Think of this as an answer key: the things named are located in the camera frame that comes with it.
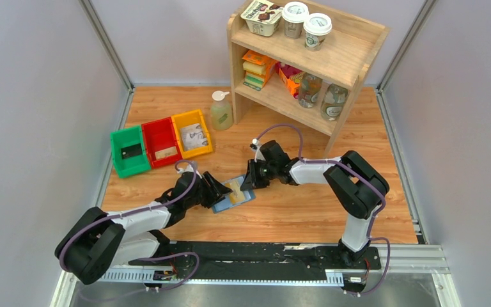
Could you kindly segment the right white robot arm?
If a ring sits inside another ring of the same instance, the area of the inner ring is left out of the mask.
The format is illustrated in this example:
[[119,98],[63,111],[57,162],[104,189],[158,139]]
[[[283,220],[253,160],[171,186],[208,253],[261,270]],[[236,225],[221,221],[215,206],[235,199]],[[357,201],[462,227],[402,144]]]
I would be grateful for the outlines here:
[[346,267],[357,267],[371,242],[375,216],[386,205],[387,180],[353,150],[341,157],[316,160],[291,159],[274,140],[262,144],[254,139],[250,147],[255,156],[248,161],[241,190],[266,188],[273,179],[286,185],[328,185],[348,214],[339,259]]

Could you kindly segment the blue leather card holder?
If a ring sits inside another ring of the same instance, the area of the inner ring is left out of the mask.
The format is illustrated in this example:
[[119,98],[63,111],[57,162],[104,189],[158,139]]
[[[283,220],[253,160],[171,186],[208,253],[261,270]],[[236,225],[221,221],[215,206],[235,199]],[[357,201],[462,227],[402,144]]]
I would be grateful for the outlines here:
[[229,179],[222,184],[232,190],[232,193],[227,195],[222,201],[216,203],[212,207],[214,214],[223,212],[228,209],[237,207],[243,203],[247,203],[256,198],[253,190],[241,191],[240,186],[244,182],[245,175],[241,175],[232,179]]

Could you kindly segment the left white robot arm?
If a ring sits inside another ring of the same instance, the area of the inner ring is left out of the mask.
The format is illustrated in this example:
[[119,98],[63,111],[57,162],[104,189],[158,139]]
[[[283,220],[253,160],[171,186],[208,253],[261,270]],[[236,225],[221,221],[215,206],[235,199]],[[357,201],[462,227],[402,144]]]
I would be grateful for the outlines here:
[[189,209],[197,205],[210,209],[232,192],[207,171],[183,171],[174,187],[145,206],[124,212],[91,207],[57,245],[54,255],[64,271],[85,285],[133,260],[147,258],[162,265],[169,259],[170,248],[161,230],[181,221]]

